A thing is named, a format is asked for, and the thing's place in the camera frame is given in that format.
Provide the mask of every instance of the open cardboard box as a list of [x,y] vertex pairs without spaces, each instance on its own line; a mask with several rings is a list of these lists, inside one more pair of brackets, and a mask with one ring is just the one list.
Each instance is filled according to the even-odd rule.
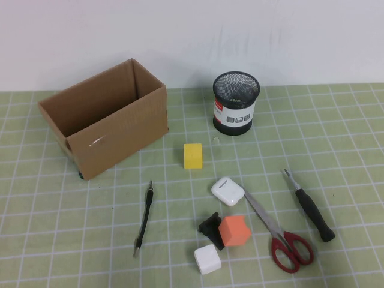
[[135,59],[38,103],[84,179],[166,134],[166,105],[165,85]]

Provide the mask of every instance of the yellow block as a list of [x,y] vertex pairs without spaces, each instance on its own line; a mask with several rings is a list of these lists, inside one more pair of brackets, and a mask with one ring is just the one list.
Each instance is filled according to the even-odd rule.
[[184,144],[184,169],[203,168],[203,149],[201,143]]

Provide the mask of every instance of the white cube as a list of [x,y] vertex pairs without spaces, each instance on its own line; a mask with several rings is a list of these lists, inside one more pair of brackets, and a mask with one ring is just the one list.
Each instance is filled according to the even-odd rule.
[[201,274],[208,274],[221,268],[221,260],[214,244],[195,250],[194,258]]

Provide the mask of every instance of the orange block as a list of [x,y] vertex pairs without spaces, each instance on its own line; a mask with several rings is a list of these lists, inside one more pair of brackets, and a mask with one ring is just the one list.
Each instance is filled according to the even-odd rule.
[[244,222],[244,215],[227,216],[218,227],[224,246],[244,245],[252,235]]

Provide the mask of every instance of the scissor blade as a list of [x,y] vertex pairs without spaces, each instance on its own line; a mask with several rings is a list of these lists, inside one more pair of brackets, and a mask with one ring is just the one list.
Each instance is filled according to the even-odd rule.
[[256,201],[256,199],[246,189],[244,189],[244,192],[245,192],[245,198],[248,200],[249,204],[252,206],[252,209],[260,217],[260,219],[263,221],[264,225],[268,228],[270,233],[274,237],[276,237],[279,234],[282,235],[282,232],[280,228],[277,226],[276,221],[267,214],[263,206],[258,201]]

